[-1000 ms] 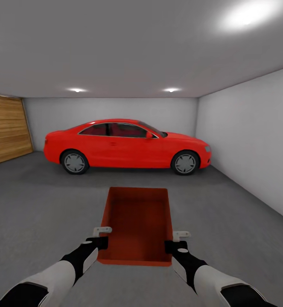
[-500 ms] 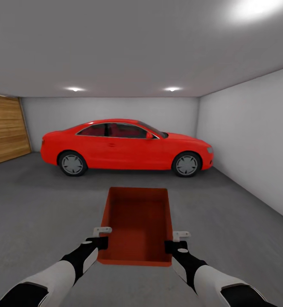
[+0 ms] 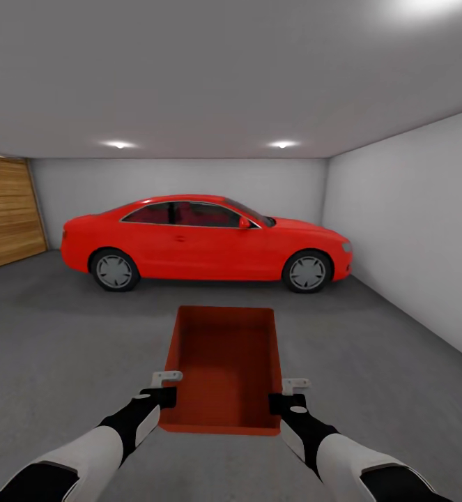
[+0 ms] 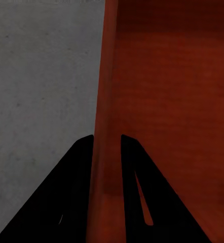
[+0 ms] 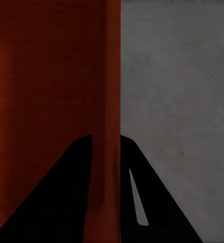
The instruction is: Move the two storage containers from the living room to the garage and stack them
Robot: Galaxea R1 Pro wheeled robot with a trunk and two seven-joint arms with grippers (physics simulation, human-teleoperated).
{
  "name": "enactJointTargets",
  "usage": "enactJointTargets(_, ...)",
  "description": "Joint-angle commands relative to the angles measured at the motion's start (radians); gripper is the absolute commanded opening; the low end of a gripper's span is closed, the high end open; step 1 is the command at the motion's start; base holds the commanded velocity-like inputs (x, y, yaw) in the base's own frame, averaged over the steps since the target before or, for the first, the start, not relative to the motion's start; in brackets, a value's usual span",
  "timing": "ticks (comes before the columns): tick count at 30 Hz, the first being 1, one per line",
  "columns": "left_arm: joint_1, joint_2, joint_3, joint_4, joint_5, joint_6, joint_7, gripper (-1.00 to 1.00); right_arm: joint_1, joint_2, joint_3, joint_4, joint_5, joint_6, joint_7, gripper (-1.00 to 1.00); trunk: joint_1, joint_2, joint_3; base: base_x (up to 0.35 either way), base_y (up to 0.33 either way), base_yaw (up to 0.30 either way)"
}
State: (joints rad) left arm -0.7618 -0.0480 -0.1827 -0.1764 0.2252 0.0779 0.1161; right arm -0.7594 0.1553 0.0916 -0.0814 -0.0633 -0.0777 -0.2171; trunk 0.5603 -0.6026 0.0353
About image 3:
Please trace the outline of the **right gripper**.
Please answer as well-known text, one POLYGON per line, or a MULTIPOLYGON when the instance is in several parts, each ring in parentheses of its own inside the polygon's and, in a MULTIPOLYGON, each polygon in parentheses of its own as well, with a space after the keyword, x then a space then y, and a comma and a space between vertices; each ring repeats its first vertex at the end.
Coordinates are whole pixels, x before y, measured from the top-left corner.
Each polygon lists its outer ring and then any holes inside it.
POLYGON ((296 402, 302 404, 305 408, 306 399, 302 393, 294 393, 293 395, 282 395, 280 393, 270 393, 269 397, 269 410, 271 415, 281 415, 283 406, 286 402, 296 402))

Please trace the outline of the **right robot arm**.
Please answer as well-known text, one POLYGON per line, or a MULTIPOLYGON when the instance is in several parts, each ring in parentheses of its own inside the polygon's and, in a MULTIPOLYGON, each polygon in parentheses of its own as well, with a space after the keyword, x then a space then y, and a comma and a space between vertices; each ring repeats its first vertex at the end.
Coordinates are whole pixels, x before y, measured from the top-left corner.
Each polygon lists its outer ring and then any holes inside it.
POLYGON ((309 415, 306 378, 282 378, 282 393, 270 393, 271 415, 282 415, 284 443, 307 465, 336 502, 454 502, 438 495, 423 477, 391 455, 372 450, 333 425, 309 415))

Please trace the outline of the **storage box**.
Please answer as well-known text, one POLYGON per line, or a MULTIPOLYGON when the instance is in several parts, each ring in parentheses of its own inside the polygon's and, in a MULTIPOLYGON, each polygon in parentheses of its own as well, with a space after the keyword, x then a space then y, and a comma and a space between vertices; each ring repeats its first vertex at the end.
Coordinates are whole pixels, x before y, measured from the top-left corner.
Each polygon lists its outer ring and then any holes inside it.
POLYGON ((277 436, 270 393, 282 393, 272 308, 181 305, 165 372, 183 373, 176 407, 160 410, 168 432, 277 436))

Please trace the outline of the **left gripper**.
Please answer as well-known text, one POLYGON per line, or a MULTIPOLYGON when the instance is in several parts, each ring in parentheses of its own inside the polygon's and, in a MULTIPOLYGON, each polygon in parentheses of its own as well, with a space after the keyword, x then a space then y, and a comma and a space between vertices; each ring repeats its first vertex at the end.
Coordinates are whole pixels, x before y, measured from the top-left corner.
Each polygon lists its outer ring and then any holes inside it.
POLYGON ((176 395, 177 395, 177 387, 163 387, 163 388, 145 388, 140 392, 142 393, 156 393, 160 396, 162 400, 163 408, 174 408, 176 407, 176 395))

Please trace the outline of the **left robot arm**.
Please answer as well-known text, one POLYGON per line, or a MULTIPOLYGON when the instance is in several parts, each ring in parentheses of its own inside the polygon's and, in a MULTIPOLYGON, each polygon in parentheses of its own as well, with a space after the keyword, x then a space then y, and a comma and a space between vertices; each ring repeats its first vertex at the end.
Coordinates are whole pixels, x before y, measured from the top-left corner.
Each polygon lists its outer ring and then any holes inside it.
POLYGON ((72 443, 35 459, 0 491, 0 502, 96 502, 120 465, 155 429, 160 410, 176 407, 178 370, 154 372, 151 388, 72 443))

